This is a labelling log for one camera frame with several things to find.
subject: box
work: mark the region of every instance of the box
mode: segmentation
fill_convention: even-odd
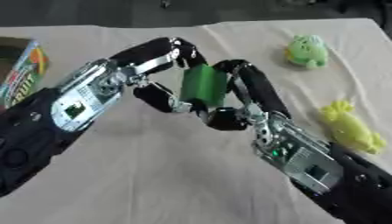
[[[49,59],[37,41],[0,37],[0,110],[34,93],[48,65]]]
[[[209,108],[221,107],[226,96],[228,76],[213,67],[199,65],[187,69],[181,86],[180,100],[203,101]]]

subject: yellow toy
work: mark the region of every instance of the yellow toy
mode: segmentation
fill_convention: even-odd
[[[335,140],[347,148],[376,154],[386,146],[380,134],[371,132],[360,119],[350,114],[354,107],[347,101],[334,101],[320,110]]]

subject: led light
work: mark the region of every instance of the led light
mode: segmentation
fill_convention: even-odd
[[[273,150],[272,151],[272,156],[278,157],[279,156],[279,152],[277,152],[277,150]]]

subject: white table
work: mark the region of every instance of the white table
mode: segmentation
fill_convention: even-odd
[[[318,34],[330,46],[324,69],[288,65],[294,34]],[[159,36],[193,42],[211,63],[250,60],[275,85],[298,125],[317,136],[317,109],[337,99],[392,142],[392,45],[368,19],[212,24],[192,28],[97,26],[1,28],[1,36],[37,39],[52,60],[43,86],[86,61]],[[179,88],[181,72],[155,76]],[[36,178],[0,199],[6,224],[331,224],[340,223],[252,155],[250,131],[218,132],[193,115],[166,115],[128,91],[72,148]],[[371,157],[392,171],[388,147]]]

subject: dark background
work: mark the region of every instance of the dark background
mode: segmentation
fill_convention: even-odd
[[[164,10],[159,7],[160,0],[4,0],[0,6],[0,26],[167,27],[275,19],[380,20],[377,10],[367,3],[341,14],[336,11],[340,0],[314,5],[289,1],[298,0],[172,0],[171,7]]]

